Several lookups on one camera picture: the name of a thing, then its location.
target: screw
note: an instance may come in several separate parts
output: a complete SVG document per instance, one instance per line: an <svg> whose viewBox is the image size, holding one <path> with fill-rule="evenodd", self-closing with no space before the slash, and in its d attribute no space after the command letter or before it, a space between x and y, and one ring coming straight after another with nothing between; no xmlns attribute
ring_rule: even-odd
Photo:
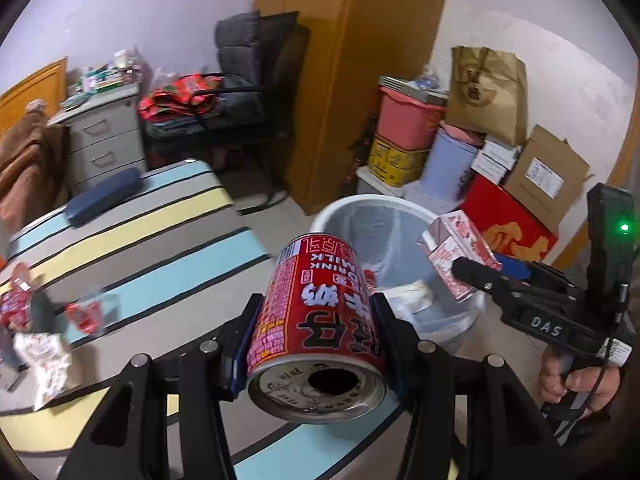
<svg viewBox="0 0 640 480"><path fill-rule="evenodd" d="M432 354L436 351L436 343L423 339L418 343L418 350L423 354Z"/></svg>
<svg viewBox="0 0 640 480"><path fill-rule="evenodd" d="M211 354L212 352L218 350L218 343L216 341L213 341L213 339L207 339L206 341L200 343L199 348L203 354Z"/></svg>
<svg viewBox="0 0 640 480"><path fill-rule="evenodd" d="M148 363L148 361L149 361L149 356L146 354L135 354L131 358L131 364L134 365L136 368L143 367Z"/></svg>
<svg viewBox="0 0 640 480"><path fill-rule="evenodd" d="M491 354L486 361L494 368L500 368L504 364L504 359L498 354Z"/></svg>

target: chair leg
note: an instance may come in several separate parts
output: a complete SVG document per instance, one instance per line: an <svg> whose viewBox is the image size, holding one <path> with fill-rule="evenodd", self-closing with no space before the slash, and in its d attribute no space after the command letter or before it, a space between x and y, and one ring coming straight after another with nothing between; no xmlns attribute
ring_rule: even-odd
<svg viewBox="0 0 640 480"><path fill-rule="evenodd" d="M284 202L284 200L287 198L287 193L285 193L284 196L280 197L275 202L271 202L271 200L273 200L273 197L275 196L277 191L277 186L276 186L277 177L275 176L275 173L273 171L273 164L271 163L271 145L262 144L258 146L257 158L258 158L258 163L260 164L260 168L262 169L266 177L267 189L265 191L265 194L267 195L267 198L258 205L245 207L244 209L241 209L240 211L238 211L243 216L264 211L265 209L268 209L270 207L278 205L281 202Z"/></svg>

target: yellow box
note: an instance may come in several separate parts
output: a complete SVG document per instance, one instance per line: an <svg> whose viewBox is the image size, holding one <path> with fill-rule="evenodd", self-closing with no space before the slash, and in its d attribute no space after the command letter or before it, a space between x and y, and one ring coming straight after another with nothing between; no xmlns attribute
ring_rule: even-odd
<svg viewBox="0 0 640 480"><path fill-rule="evenodd" d="M376 136L369 153L369 169L388 186L401 187L420 178L429 149L408 152Z"/></svg>

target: blue stripe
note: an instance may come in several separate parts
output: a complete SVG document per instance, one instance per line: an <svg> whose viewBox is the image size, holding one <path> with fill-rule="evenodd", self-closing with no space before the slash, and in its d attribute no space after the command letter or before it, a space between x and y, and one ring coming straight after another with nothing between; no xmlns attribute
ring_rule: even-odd
<svg viewBox="0 0 640 480"><path fill-rule="evenodd" d="M140 193L149 192L150 190L153 190L160 186L170 184L174 180L187 178L202 171L209 171L210 169L211 168L206 162L197 160L195 162L188 162L187 164L177 166L176 168L171 168L170 170L161 171L158 174L145 177L145 179L143 180L144 187ZM32 230L26 232L17 240L14 240L14 242L9 247L8 255L11 258L12 256L14 256L14 254L21 253L22 251L33 247L44 238L59 233L60 231L63 231L68 227L70 227L69 222L66 221L65 215L60 212L52 218L48 219L46 222L43 222L39 226L34 227Z"/></svg>
<svg viewBox="0 0 640 480"><path fill-rule="evenodd" d="M238 480L312 480L343 459L398 407L389 393L367 415L316 426L303 424L269 447L236 464Z"/></svg>
<svg viewBox="0 0 640 480"><path fill-rule="evenodd" d="M107 326L140 314L263 254L266 251L255 235L243 231L152 270L108 292L117 296L118 305L115 312L103 313L109 319ZM63 333L70 344L85 337L69 325L64 314L56 317L56 331Z"/></svg>

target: gray filing cabinet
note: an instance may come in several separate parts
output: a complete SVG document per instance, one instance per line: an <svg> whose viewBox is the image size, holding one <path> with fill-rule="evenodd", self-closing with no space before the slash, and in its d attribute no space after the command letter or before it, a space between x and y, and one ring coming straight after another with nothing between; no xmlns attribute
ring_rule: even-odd
<svg viewBox="0 0 640 480"><path fill-rule="evenodd" d="M66 180L73 195L127 168L146 171L136 115L139 92L137 84L121 86L49 120L70 129Z"/></svg>

